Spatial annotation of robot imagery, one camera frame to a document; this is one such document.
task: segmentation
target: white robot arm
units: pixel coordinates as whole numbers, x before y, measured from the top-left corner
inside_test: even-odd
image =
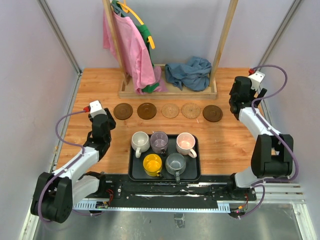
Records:
[[[91,102],[89,109],[92,131],[88,133],[82,150],[61,168],[39,176],[30,209],[33,215],[39,215],[40,207],[44,218],[63,223],[70,215],[72,206],[90,194],[105,192],[101,189],[104,181],[97,178],[98,173],[85,173],[106,154],[111,143],[110,131],[116,127],[116,122],[99,101]]]
[[[279,144],[274,134],[280,136],[291,149],[293,138],[288,134],[281,134],[264,119],[258,109],[259,102],[256,102],[254,109],[251,106],[264,77],[265,75],[259,71],[248,77],[237,76],[230,91],[230,111],[256,139],[251,166],[231,176],[236,188],[249,188],[264,178],[286,177],[292,173],[292,157],[285,147]],[[266,92],[263,88],[257,97],[263,97]]]

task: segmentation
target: mug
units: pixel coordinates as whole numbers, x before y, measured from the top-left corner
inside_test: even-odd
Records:
[[[157,154],[149,154],[143,160],[143,168],[146,174],[150,177],[163,177],[162,160]]]
[[[189,155],[192,158],[196,158],[197,153],[193,149],[195,144],[195,137],[188,132],[183,132],[176,138],[176,150],[182,155]]]
[[[186,160],[185,157],[180,153],[171,153],[165,161],[165,168],[171,175],[175,176],[177,183],[180,182],[180,174],[186,170]]]
[[[150,137],[150,145],[156,154],[167,156],[169,138],[163,131],[156,131]]]
[[[143,131],[137,131],[131,138],[131,146],[135,150],[135,157],[138,159],[141,153],[146,152],[150,148],[150,138]]]

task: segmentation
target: metal floor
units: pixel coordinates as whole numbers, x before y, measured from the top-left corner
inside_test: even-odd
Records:
[[[263,204],[235,220],[226,213],[186,213],[178,228],[172,212],[108,211],[99,217],[72,213],[63,224],[39,224],[35,240],[301,240],[291,204]]]

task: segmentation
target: mug handle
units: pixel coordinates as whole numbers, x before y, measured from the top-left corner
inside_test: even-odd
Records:
[[[164,156],[164,157],[167,156],[166,150],[165,150],[164,148],[161,149],[161,154],[162,154],[162,156]]]
[[[175,180],[176,180],[177,184],[180,182],[180,172],[179,171],[175,171]]]
[[[138,159],[138,158],[140,158],[140,156],[141,156],[141,148],[138,147],[138,148],[135,150],[135,157]]]
[[[188,155],[194,159],[198,156],[196,151],[193,150],[193,148],[190,149],[190,152],[188,153]]]
[[[157,175],[159,178],[161,178],[161,179],[163,179],[163,178],[164,178],[164,176],[163,176],[162,172],[160,172],[160,171],[158,171],[158,172],[156,173],[156,175]]]

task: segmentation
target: brown coaster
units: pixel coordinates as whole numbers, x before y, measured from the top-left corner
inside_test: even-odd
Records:
[[[152,103],[145,102],[138,107],[137,112],[141,119],[149,120],[157,114],[157,108]]]
[[[113,115],[120,120],[126,120],[131,117],[134,110],[132,106],[128,103],[120,103],[115,106],[113,110]]]
[[[222,119],[223,112],[220,107],[215,105],[208,105],[203,109],[203,117],[209,122],[218,122]]]
[[[173,119],[179,114],[179,107],[175,104],[169,103],[162,107],[162,114],[168,119]]]
[[[182,106],[181,113],[188,119],[195,119],[200,115],[201,109],[197,104],[189,102]]]

